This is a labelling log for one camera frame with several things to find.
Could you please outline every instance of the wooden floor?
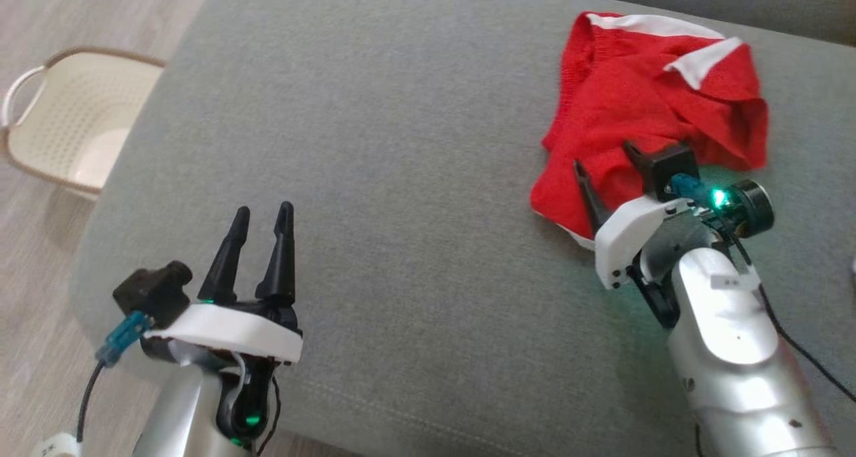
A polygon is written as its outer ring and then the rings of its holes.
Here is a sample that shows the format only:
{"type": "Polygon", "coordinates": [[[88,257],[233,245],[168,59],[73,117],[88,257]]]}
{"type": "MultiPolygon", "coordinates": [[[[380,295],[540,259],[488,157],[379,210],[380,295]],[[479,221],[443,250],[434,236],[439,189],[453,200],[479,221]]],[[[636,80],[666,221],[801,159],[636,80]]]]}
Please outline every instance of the wooden floor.
{"type": "MultiPolygon", "coordinates": [[[[73,45],[169,60],[204,0],[0,0],[0,88],[73,45]]],[[[92,203],[16,171],[0,158],[0,456],[30,455],[42,438],[73,432],[94,350],[72,318],[70,263],[92,203]]],[[[86,420],[87,457],[130,455],[158,392],[111,369],[86,420]]],[[[278,433],[265,455],[346,456],[278,433]]]]}

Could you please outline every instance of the robotic arm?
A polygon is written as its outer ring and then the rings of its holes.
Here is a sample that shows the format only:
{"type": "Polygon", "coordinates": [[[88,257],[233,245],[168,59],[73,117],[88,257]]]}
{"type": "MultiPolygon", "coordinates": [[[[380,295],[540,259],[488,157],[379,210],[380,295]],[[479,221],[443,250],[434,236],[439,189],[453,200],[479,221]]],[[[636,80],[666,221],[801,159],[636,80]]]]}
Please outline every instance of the robotic arm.
{"type": "Polygon", "coordinates": [[[642,155],[625,143],[624,150],[645,195],[613,214],[584,167],[575,167],[595,232],[597,275],[607,288],[635,284],[669,331],[675,370],[718,454],[839,455],[739,242],[772,227],[767,194],[749,180],[710,188],[683,146],[642,155]],[[732,262],[732,244],[748,273],[732,262]]]}
{"type": "MultiPolygon", "coordinates": [[[[248,208],[238,209],[199,290],[198,304],[190,304],[181,289],[192,279],[181,262],[137,270],[113,292],[126,316],[141,314],[142,326],[150,326],[141,333],[146,355],[180,365],[163,387],[134,457],[261,454],[267,441],[261,446],[256,442],[270,419],[271,383],[278,401],[276,427],[280,409],[274,371],[280,363],[300,360],[303,347],[292,306],[294,207],[287,201],[280,207],[276,244],[265,278],[256,287],[256,301],[238,302],[233,285],[249,217],[248,208]],[[224,371],[229,368],[239,373],[224,371]]],[[[113,348],[110,339],[105,348],[113,348]]],[[[99,361],[111,353],[117,360],[122,350],[99,351],[99,361]]]]}

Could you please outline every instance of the laundry basket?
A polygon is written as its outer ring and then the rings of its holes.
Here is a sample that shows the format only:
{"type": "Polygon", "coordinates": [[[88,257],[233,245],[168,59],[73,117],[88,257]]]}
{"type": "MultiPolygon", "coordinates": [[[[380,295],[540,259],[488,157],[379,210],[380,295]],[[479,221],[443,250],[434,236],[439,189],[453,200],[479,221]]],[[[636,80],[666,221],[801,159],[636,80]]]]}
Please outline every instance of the laundry basket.
{"type": "Polygon", "coordinates": [[[104,48],[74,48],[16,80],[0,108],[6,153],[28,173],[95,199],[163,66],[161,60],[104,48]],[[13,101],[36,75],[42,82],[13,120],[13,101]]]}

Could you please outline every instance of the blue connector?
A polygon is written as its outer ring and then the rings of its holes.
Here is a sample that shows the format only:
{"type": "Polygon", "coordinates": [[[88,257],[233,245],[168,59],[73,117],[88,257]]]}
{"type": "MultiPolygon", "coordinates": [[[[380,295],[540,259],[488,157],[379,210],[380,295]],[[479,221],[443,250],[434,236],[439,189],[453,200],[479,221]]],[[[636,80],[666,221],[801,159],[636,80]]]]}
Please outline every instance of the blue connector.
{"type": "Polygon", "coordinates": [[[714,210],[728,206],[728,192],[707,185],[699,179],[688,174],[678,173],[669,180],[670,192],[677,197],[688,198],[696,201],[703,207],[714,210]]]}
{"type": "Polygon", "coordinates": [[[134,311],[125,318],[115,330],[107,335],[104,346],[95,352],[95,359],[110,368],[119,362],[119,357],[135,344],[143,334],[152,329],[148,317],[140,311],[134,311]]]}

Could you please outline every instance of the red cloth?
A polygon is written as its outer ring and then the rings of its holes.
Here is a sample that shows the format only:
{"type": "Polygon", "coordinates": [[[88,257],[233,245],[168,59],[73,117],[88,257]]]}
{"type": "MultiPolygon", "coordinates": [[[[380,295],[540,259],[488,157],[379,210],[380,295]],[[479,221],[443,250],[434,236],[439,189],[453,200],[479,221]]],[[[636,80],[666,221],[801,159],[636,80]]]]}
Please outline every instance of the red cloth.
{"type": "Polygon", "coordinates": [[[700,164],[762,167],[767,104],[759,92],[739,39],[659,15],[581,14],[562,55],[559,106],[543,140],[550,161],[532,208],[592,238],[572,164],[580,159],[614,210],[643,194],[621,150],[626,139],[643,152],[686,141],[700,164]]]}

